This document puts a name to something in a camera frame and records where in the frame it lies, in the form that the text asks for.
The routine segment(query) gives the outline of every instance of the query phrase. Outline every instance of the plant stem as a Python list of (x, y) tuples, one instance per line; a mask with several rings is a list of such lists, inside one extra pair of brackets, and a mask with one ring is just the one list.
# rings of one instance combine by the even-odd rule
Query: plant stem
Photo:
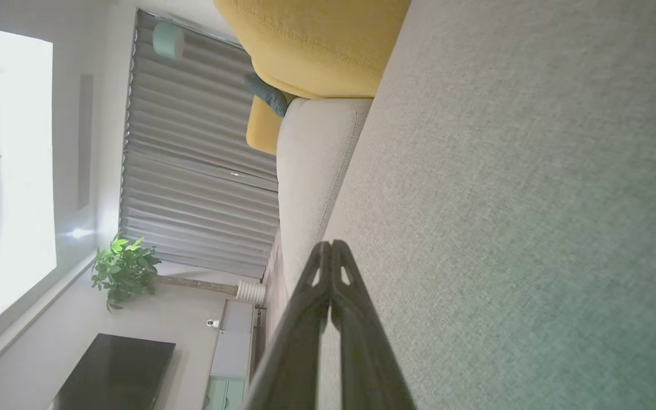
[(237, 286), (234, 285), (222, 285), (221, 283), (193, 280), (193, 278), (164, 277), (161, 275), (154, 275), (153, 281), (156, 283), (165, 283), (166, 285), (187, 286), (188, 288), (211, 290), (213, 292), (237, 296)]

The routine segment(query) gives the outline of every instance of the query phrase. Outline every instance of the gray fabric upholstery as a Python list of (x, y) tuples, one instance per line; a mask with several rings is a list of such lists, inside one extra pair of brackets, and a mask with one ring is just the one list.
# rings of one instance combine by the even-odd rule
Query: gray fabric upholstery
[(656, 2), (415, 0), (325, 238), (419, 408), (656, 408)]
[(295, 288), (325, 232), (370, 99), (295, 99), (278, 135), (277, 173), (285, 282)]

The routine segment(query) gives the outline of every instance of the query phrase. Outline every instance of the teal pillow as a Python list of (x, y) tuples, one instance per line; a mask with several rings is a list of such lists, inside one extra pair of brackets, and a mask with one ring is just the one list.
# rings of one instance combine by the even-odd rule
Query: teal pillow
[(282, 91), (265, 83), (256, 73), (248, 73), (244, 76), (244, 83), (257, 98), (268, 103), (275, 114), (284, 118), (287, 112), (287, 98)]

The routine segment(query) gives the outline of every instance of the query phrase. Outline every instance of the television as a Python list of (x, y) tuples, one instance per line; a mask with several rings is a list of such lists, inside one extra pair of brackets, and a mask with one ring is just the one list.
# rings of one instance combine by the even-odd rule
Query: television
[(51, 410), (151, 410), (175, 343), (97, 335)]

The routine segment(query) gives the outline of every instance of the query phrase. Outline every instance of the yellow pillow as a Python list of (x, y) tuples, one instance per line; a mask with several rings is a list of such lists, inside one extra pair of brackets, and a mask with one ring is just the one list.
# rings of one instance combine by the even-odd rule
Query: yellow pillow
[(215, 0), (268, 84), (372, 98), (411, 0)]
[(275, 155), (282, 119), (260, 97), (252, 99), (252, 111), (247, 122), (247, 145), (255, 150)]

